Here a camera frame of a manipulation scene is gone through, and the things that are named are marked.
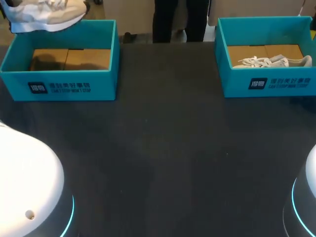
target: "white dome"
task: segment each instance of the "white dome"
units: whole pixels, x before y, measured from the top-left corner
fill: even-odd
[[[55,208],[63,167],[43,142],[0,123],[0,237],[23,237]]]
[[[316,197],[316,146],[313,147],[307,157],[306,178],[314,197]]]

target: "shoe sole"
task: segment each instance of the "shoe sole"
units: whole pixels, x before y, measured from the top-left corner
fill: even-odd
[[[11,32],[14,34],[19,34],[19,33],[27,33],[27,32],[32,32],[32,31],[49,31],[49,32],[56,32],[56,31],[62,31],[68,27],[71,27],[78,21],[80,21],[85,14],[82,14],[79,17],[76,17],[70,21],[63,22],[60,24],[44,24],[44,23],[39,23],[39,22],[32,22],[32,23],[12,23],[11,22]]]

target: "open box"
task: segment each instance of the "open box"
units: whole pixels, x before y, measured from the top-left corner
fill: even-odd
[[[16,35],[0,76],[15,101],[96,101],[115,100],[118,71],[116,22],[82,20],[60,32]]]
[[[215,56],[225,97],[316,95],[316,39],[310,32],[311,17],[243,17],[218,20]],[[249,52],[273,57],[310,55],[313,67],[233,68],[231,46],[249,47]]]

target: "logo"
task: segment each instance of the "logo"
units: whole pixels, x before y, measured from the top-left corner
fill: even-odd
[[[43,82],[29,82],[28,85],[33,94],[47,94],[48,93]]]
[[[253,78],[250,81],[249,90],[262,90],[265,88],[267,78]]]

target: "person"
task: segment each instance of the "person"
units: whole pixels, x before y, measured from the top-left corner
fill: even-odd
[[[153,42],[167,43],[171,40],[172,23],[178,0],[155,0]],[[185,28],[187,42],[204,39],[209,0],[186,0],[188,21]]]

